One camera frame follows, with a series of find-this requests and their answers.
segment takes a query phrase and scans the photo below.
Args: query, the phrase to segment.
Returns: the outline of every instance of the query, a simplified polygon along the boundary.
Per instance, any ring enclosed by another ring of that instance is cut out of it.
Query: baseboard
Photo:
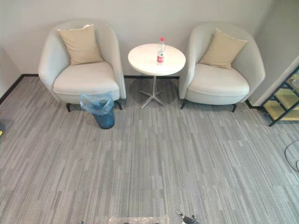
[[[38,77],[38,74],[22,74],[23,77]]]
[[[12,86],[4,93],[4,95],[0,98],[0,104],[9,96],[9,94],[14,90],[14,88],[19,84],[19,82],[24,78],[23,75],[20,75],[18,79],[12,84]]]
[[[0,104],[9,96],[9,94],[14,90],[14,88],[19,84],[19,82],[24,77],[38,77],[38,74],[21,74],[20,77],[12,84],[12,86],[4,93],[0,98]],[[124,76],[125,78],[153,78],[153,76]],[[158,76],[161,79],[179,79],[179,76]]]
[[[250,109],[260,109],[260,108],[261,108],[261,106],[253,106],[253,105],[251,105],[251,103],[249,102],[248,99],[247,99],[245,102],[246,102],[247,106],[248,106]]]
[[[124,76],[125,78],[153,78],[153,76]],[[179,76],[157,76],[160,79],[179,79]]]

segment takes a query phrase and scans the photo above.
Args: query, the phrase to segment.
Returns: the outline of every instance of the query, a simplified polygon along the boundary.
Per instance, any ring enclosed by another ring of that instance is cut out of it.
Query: red bottle label
[[[157,56],[157,62],[163,62],[163,61],[164,61],[164,57]]]

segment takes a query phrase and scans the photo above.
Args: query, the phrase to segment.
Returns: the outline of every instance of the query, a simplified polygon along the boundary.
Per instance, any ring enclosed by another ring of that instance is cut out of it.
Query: armchair leg
[[[118,107],[119,107],[119,108],[120,108],[120,110],[122,111],[122,107],[121,107],[121,104],[120,104],[120,102],[118,102],[117,100],[116,100],[115,102],[117,103]]]
[[[234,106],[234,108],[233,108],[232,112],[235,112],[235,109],[236,109],[236,107],[237,107],[237,104],[233,104],[233,106]]]
[[[184,99],[182,106],[181,106],[181,110],[183,109],[183,107],[185,106],[186,103],[188,103],[188,100]]]
[[[66,108],[67,108],[67,111],[68,111],[68,112],[71,112],[70,105],[71,105],[71,104],[69,104],[69,103],[66,104]]]

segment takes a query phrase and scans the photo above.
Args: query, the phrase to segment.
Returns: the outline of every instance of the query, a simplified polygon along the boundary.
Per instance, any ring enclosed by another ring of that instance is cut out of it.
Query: white round table
[[[180,71],[185,65],[185,55],[178,49],[165,45],[164,62],[157,62],[158,44],[150,43],[133,48],[128,54],[130,65],[137,71],[153,76],[152,93],[140,91],[149,96],[141,108],[145,107],[151,100],[165,105],[156,97],[162,91],[156,92],[157,76],[167,76]]]

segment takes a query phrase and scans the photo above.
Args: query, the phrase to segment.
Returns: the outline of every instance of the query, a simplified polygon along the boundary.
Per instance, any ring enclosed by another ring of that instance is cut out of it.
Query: trash bin
[[[109,92],[81,94],[79,100],[81,108],[90,112],[101,128],[109,129],[114,126],[114,101]]]

